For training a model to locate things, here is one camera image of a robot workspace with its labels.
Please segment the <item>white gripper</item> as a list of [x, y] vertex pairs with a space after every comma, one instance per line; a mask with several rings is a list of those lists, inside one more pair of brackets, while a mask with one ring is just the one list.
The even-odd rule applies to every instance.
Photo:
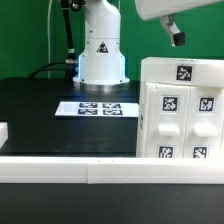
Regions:
[[169, 35], [171, 45], [173, 47], [180, 47], [185, 45], [185, 33], [179, 30], [176, 25], [176, 15], [173, 13], [220, 1], [222, 0], [135, 0], [135, 6], [142, 20], [161, 17], [161, 25]]

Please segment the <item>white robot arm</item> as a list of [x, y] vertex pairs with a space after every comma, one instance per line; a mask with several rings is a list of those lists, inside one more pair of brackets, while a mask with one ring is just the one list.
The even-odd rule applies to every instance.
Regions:
[[[134, 0], [139, 17], [159, 18], [175, 47], [185, 45], [185, 33], [175, 24], [178, 12], [221, 2], [222, 0]], [[125, 85], [125, 57], [120, 52], [121, 14], [108, 0], [60, 0], [67, 38], [68, 61], [72, 63], [74, 86], [109, 89]], [[77, 57], [69, 10], [85, 8], [85, 48]]]

